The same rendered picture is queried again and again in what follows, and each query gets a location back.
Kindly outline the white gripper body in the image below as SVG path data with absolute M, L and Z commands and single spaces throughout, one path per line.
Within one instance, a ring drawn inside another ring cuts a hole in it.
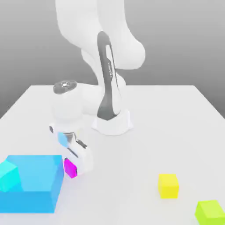
M 81 140 L 63 141 L 64 159 L 68 158 L 77 167 L 77 175 L 82 175 L 93 169 L 91 149 Z

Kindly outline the small magenta cube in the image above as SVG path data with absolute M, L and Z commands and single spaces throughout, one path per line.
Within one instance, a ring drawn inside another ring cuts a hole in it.
M 68 158 L 64 159 L 64 170 L 70 178 L 77 176 L 77 167 Z

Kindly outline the small cyan cube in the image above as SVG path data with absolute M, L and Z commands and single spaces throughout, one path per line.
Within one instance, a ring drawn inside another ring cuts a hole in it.
M 7 192 L 20 183 L 19 170 L 16 165 L 5 160 L 0 163 L 0 191 Z

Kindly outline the small yellow cube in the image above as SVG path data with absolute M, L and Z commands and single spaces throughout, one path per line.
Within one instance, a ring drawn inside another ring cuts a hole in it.
M 179 192 L 176 174 L 159 174 L 158 190 L 162 199 L 176 199 Z

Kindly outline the small lime green cube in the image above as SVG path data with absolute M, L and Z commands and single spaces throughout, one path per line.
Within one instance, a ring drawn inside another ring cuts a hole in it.
M 217 200 L 199 201 L 195 217 L 199 225 L 225 225 L 225 212 Z

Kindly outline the large blue box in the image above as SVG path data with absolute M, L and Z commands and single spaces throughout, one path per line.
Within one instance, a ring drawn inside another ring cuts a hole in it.
M 6 192 L 0 189 L 0 213 L 54 213 L 64 167 L 61 155 L 9 155 L 20 181 Z

